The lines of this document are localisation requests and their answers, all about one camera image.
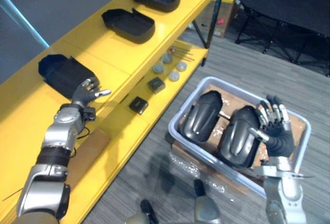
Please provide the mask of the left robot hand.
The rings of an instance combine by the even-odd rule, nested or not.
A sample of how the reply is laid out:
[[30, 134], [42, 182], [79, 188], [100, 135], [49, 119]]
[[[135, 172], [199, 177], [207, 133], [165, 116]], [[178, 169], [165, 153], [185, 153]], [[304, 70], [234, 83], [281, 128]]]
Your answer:
[[90, 77], [84, 80], [75, 90], [72, 96], [72, 103], [81, 107], [86, 107], [88, 103], [97, 98], [111, 94], [110, 89], [100, 90], [100, 81], [97, 77]]

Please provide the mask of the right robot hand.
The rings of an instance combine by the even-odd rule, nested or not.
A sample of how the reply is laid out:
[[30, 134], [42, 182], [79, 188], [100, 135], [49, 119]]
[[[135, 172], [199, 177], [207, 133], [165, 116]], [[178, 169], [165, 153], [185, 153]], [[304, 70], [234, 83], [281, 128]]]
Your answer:
[[282, 100], [267, 95], [267, 102], [261, 101], [256, 109], [259, 128], [249, 128], [249, 133], [264, 143], [269, 157], [290, 157], [294, 149], [291, 120]]

